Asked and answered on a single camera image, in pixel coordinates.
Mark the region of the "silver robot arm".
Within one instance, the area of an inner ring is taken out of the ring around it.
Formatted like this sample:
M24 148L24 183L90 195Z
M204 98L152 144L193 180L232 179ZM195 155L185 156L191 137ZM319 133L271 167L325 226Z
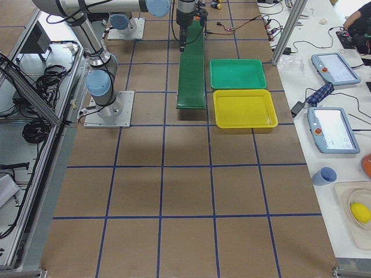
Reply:
M114 89L118 62L96 36L88 15L92 13L148 12L163 17L170 9L169 1L34 1L34 5L49 15L60 16L72 29L86 54L91 71L85 85L95 108L81 113L87 127L129 127L133 108L133 91Z
M170 9L170 1L138 1L139 11L147 12L155 17L165 16ZM196 1L178 1L176 22L181 28L187 29L193 21L196 10ZM110 24L118 30L126 30L132 26L132 12L112 12L110 13Z

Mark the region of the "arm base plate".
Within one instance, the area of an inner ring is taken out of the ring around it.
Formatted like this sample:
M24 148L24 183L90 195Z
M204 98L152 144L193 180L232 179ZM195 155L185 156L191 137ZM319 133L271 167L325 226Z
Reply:
M132 17L129 19L124 14L113 14L110 17L111 28L108 32L108 40L142 40L145 21L145 18Z
M86 128L129 128L131 124L134 91L115 91L117 97L113 104L100 112L92 109L85 117Z

